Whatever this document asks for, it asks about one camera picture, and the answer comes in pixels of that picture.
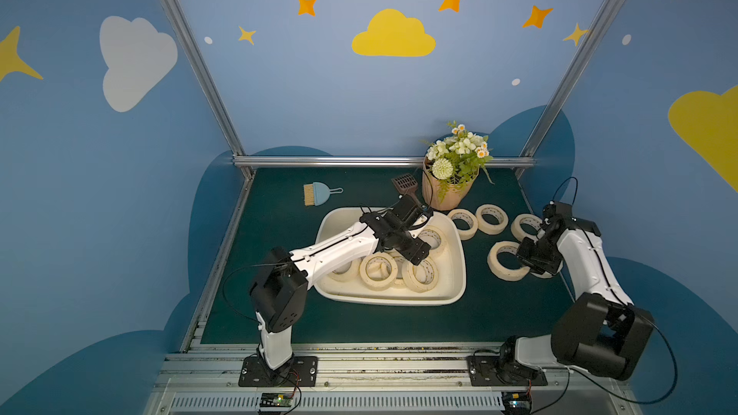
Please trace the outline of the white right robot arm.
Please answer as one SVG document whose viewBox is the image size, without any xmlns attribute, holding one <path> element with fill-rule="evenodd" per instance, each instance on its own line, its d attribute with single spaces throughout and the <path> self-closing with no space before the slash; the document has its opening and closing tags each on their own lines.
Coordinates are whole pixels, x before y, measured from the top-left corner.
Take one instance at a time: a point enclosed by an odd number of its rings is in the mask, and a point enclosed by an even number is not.
<svg viewBox="0 0 738 415">
<path fill-rule="evenodd" d="M 551 201 L 538 238 L 524 238 L 517 257 L 536 276 L 567 269 L 576 301 L 550 334 L 511 336 L 503 344 L 496 364 L 503 381 L 536 380 L 542 369 L 559 366 L 630 378 L 653 333 L 653 316 L 638 309 L 616 280 L 597 224 L 574 216 L 571 205 Z"/>
</svg>

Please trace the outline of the masking tape roll four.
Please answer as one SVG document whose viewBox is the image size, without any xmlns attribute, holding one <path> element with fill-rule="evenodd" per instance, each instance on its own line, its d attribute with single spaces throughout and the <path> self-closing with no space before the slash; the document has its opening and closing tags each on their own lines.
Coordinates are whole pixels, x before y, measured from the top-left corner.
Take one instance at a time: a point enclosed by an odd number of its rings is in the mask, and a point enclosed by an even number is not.
<svg viewBox="0 0 738 415">
<path fill-rule="evenodd" d="M 542 220 L 536 215 L 522 213 L 515 217 L 511 225 L 513 236 L 523 242 L 525 239 L 538 240 Z"/>
</svg>

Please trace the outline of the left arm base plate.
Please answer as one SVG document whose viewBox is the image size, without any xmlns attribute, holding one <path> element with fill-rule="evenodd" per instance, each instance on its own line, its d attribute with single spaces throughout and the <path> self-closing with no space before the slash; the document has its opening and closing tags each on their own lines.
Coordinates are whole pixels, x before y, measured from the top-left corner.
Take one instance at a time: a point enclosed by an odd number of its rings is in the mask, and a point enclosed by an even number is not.
<svg viewBox="0 0 738 415">
<path fill-rule="evenodd" d="M 318 371 L 317 357 L 294 355 L 277 369 L 271 369 L 258 355 L 249 355 L 242 363 L 239 387 L 288 387 L 297 385 L 315 387 Z"/>
</svg>

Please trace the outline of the masking tape roll one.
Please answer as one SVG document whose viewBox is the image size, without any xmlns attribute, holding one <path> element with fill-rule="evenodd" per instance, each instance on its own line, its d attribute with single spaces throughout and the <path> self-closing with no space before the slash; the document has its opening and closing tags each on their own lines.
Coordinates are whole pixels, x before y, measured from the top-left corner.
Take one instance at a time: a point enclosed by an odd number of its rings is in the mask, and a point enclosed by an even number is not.
<svg viewBox="0 0 738 415">
<path fill-rule="evenodd" d="M 487 255 L 490 271 L 500 280 L 519 282 L 530 274 L 530 267 L 520 263 L 517 252 L 518 242 L 500 241 L 495 243 Z"/>
</svg>

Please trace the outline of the brown plastic scoop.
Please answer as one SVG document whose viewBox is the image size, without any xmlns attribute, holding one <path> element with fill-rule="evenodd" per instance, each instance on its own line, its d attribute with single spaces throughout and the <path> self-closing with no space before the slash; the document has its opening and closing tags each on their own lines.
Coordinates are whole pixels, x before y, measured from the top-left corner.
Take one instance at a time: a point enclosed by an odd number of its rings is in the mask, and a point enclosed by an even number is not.
<svg viewBox="0 0 738 415">
<path fill-rule="evenodd" d="M 419 184 L 413 175 L 406 173 L 392 178 L 391 182 L 401 196 L 409 196 L 413 201 L 415 201 L 415 203 L 417 203 L 417 205 L 421 206 L 421 203 L 417 198 Z"/>
</svg>

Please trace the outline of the masking tape roll seven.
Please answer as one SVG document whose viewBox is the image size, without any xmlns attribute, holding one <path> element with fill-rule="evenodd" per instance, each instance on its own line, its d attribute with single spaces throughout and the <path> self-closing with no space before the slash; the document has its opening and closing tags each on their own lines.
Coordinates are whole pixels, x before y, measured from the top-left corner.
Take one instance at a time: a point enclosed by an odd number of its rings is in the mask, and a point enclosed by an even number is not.
<svg viewBox="0 0 738 415">
<path fill-rule="evenodd" d="M 536 273 L 536 272 L 530 272 L 530 274 L 534 275 L 538 279 L 543 279 L 543 280 L 551 279 L 551 278 L 553 278 L 553 276 L 555 276 L 555 275 L 552 275 L 551 273 L 548 273 L 548 272 L 543 272 L 543 273 L 540 273 L 540 274 L 539 273 Z"/>
</svg>

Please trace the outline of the masking tape roll five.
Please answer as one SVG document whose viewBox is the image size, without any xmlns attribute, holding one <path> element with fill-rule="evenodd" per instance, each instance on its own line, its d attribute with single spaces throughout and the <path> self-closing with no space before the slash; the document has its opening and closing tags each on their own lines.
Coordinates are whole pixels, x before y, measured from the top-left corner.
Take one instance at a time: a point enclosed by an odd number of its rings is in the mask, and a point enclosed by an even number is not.
<svg viewBox="0 0 738 415">
<path fill-rule="evenodd" d="M 376 253 L 365 257 L 359 267 L 359 276 L 370 289 L 382 291 L 393 286 L 397 275 L 397 265 L 390 255 Z"/>
</svg>

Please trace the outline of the masking tape roll two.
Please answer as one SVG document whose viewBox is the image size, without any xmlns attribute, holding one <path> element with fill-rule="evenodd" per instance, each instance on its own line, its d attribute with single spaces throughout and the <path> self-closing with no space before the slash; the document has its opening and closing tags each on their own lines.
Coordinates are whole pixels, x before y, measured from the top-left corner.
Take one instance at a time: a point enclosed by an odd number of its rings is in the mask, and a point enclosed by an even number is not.
<svg viewBox="0 0 738 415">
<path fill-rule="evenodd" d="M 498 206 L 485 204 L 478 207 L 475 212 L 479 230 L 490 236 L 497 236 L 507 228 L 509 217 L 507 213 Z"/>
</svg>

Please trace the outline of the cream plastic storage tray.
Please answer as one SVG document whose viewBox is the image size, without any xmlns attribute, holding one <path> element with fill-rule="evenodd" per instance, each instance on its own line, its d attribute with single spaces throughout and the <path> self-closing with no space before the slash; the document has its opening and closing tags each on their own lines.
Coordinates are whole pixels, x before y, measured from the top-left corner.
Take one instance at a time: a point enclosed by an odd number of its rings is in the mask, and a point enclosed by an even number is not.
<svg viewBox="0 0 738 415">
<path fill-rule="evenodd" d="M 324 297 L 334 301 L 367 305 L 404 305 L 405 307 L 430 307 L 455 303 L 466 289 L 466 263 L 457 229 L 451 219 L 436 212 L 427 226 L 444 232 L 448 249 L 435 261 L 439 281 L 431 291 L 418 293 L 409 288 L 391 286 L 382 291 L 368 288 L 359 274 L 350 282 L 336 282 L 329 275 L 318 280 L 314 288 Z"/>
</svg>

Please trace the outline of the masking tape roll eight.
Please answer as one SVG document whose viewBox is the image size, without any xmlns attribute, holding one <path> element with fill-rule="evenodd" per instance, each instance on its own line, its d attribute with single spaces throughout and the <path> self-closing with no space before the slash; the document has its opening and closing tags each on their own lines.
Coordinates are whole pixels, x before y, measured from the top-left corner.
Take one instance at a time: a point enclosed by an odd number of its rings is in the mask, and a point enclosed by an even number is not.
<svg viewBox="0 0 738 415">
<path fill-rule="evenodd" d="M 354 259 L 339 270 L 330 273 L 329 278 L 336 282 L 350 282 L 359 274 L 361 261 L 361 257 L 359 259 Z"/>
</svg>

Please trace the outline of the masking tape roll nine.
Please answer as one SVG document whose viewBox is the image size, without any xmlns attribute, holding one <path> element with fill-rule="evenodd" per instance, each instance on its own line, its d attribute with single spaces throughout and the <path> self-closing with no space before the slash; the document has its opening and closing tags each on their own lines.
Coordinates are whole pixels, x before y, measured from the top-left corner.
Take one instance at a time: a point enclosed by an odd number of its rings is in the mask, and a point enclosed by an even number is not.
<svg viewBox="0 0 738 415">
<path fill-rule="evenodd" d="M 430 245 L 430 257 L 434 259 L 442 257 L 448 249 L 448 242 L 444 232 L 436 227 L 424 227 L 417 237 Z"/>
</svg>

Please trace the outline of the right circuit board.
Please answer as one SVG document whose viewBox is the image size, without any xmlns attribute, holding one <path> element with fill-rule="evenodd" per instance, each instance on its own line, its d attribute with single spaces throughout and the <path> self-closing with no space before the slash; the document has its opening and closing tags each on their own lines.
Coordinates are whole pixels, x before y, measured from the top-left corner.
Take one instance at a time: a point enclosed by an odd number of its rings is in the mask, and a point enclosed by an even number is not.
<svg viewBox="0 0 738 415">
<path fill-rule="evenodd" d="M 504 392 L 502 403 L 506 415 L 530 415 L 532 412 L 532 397 L 524 392 Z"/>
</svg>

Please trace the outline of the masking tape roll ten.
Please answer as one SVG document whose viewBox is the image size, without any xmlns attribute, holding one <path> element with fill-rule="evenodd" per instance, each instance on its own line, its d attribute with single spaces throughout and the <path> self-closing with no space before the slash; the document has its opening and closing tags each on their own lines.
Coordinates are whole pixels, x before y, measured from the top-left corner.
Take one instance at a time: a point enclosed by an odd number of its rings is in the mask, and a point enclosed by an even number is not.
<svg viewBox="0 0 738 415">
<path fill-rule="evenodd" d="M 390 257 L 392 257 L 392 259 L 394 259 L 395 264 L 397 265 L 397 275 L 395 277 L 395 281 L 393 282 L 393 286 L 397 288 L 407 288 L 407 285 L 403 278 L 407 260 L 397 251 L 391 251 L 389 255 Z"/>
</svg>

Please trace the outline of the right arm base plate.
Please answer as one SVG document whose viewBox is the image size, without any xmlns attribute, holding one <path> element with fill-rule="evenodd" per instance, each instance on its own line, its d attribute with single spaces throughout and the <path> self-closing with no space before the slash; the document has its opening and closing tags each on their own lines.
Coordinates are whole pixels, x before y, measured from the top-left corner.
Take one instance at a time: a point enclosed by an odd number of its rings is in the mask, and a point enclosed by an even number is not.
<svg viewBox="0 0 738 415">
<path fill-rule="evenodd" d="M 536 370 L 513 360 L 500 363 L 497 355 L 469 355 L 467 370 L 472 386 L 547 386 L 542 370 Z"/>
</svg>

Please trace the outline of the flower pot with white flowers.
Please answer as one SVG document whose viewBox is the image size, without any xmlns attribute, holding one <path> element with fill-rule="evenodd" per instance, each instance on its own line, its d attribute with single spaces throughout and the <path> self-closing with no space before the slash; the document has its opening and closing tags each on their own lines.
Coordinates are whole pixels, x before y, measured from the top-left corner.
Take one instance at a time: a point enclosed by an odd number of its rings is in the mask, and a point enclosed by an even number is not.
<svg viewBox="0 0 738 415">
<path fill-rule="evenodd" d="M 436 211 L 457 208 L 480 173 L 488 176 L 485 166 L 492 160 L 488 136 L 476 134 L 457 121 L 448 127 L 451 134 L 428 143 L 422 168 L 423 197 Z"/>
</svg>

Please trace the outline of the left circuit board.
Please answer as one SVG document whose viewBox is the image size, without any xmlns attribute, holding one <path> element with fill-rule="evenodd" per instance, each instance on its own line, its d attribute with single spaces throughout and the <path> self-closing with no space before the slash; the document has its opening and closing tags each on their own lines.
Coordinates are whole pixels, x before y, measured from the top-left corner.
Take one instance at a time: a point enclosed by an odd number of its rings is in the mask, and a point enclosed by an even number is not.
<svg viewBox="0 0 738 415">
<path fill-rule="evenodd" d="M 296 396 L 286 393 L 263 393 L 259 396 L 259 410 L 290 410 L 298 402 Z"/>
</svg>

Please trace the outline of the circuit board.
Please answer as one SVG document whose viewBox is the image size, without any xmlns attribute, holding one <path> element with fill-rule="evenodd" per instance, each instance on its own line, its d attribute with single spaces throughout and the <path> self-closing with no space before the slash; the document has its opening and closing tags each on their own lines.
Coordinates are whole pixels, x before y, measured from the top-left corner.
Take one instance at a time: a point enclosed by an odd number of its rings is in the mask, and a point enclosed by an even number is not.
<svg viewBox="0 0 738 415">
<path fill-rule="evenodd" d="M 506 415 L 530 415 L 532 412 L 532 397 L 524 392 L 504 392 L 502 403 Z"/>
<path fill-rule="evenodd" d="M 290 410 L 298 402 L 296 396 L 286 393 L 263 393 L 259 396 L 259 410 Z"/>
</svg>

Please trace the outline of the masking tape roll six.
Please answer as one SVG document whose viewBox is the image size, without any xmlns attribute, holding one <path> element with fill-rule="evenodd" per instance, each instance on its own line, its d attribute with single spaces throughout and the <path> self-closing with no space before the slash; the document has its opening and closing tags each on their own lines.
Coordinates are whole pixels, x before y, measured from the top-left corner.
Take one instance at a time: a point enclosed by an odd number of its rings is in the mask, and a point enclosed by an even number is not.
<svg viewBox="0 0 738 415">
<path fill-rule="evenodd" d="M 433 290 L 439 281 L 439 271 L 431 257 L 427 257 L 418 265 L 407 261 L 403 266 L 402 276 L 406 287 L 418 293 Z"/>
</svg>

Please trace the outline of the blue dustpan with brush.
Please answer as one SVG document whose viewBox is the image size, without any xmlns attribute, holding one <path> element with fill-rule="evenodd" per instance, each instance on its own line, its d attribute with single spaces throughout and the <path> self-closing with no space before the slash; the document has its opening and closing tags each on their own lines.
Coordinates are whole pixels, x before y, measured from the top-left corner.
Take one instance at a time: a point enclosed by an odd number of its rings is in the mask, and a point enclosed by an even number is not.
<svg viewBox="0 0 738 415">
<path fill-rule="evenodd" d="M 304 204 L 306 207 L 316 207 L 325 204 L 332 195 L 342 194 L 343 188 L 330 188 L 324 183 L 313 182 L 303 185 Z"/>
</svg>

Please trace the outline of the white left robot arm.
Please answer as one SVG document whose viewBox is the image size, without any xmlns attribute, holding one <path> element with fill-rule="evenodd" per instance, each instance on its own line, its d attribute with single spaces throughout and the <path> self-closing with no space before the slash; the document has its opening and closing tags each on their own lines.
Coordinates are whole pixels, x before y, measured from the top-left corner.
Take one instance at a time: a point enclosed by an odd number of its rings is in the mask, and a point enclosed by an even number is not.
<svg viewBox="0 0 738 415">
<path fill-rule="evenodd" d="M 293 357 L 291 327 L 302 317 L 308 291 L 336 269 L 380 251 L 395 250 L 406 261 L 420 264 L 431 246 L 404 226 L 369 213 L 336 236 L 291 252 L 273 249 L 257 272 L 249 296 L 259 323 L 258 357 L 271 370 Z"/>
</svg>

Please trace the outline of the masking tape roll three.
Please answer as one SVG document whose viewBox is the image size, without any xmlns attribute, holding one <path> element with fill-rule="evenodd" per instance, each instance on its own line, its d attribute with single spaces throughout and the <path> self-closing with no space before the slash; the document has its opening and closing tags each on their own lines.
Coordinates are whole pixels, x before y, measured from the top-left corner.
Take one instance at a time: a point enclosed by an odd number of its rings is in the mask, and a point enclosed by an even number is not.
<svg viewBox="0 0 738 415">
<path fill-rule="evenodd" d="M 453 209 L 449 211 L 448 218 L 454 223 L 461 241 L 471 239 L 479 230 L 476 215 L 467 209 Z"/>
</svg>

